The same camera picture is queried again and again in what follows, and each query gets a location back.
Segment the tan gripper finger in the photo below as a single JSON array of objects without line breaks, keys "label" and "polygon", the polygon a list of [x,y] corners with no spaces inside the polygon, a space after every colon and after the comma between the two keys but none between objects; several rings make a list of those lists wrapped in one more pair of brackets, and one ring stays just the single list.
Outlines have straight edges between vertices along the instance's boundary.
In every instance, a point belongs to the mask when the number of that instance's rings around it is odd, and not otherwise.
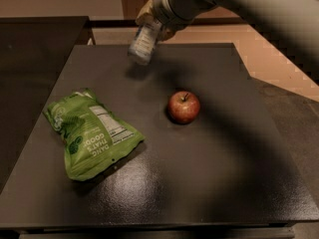
[{"label": "tan gripper finger", "polygon": [[176,29],[162,26],[159,31],[159,40],[161,42],[171,39],[176,33]]},{"label": "tan gripper finger", "polygon": [[154,0],[149,0],[140,10],[136,18],[136,24],[141,26],[145,23],[151,22],[154,18]]}]

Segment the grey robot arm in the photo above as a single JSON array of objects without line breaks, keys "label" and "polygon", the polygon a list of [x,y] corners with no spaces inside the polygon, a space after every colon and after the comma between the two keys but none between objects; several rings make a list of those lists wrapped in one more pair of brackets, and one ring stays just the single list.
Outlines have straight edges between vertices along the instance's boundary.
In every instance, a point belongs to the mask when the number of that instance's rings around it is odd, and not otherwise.
[{"label": "grey robot arm", "polygon": [[168,39],[217,7],[238,15],[311,80],[319,81],[319,0],[149,0],[136,22],[159,20]]}]

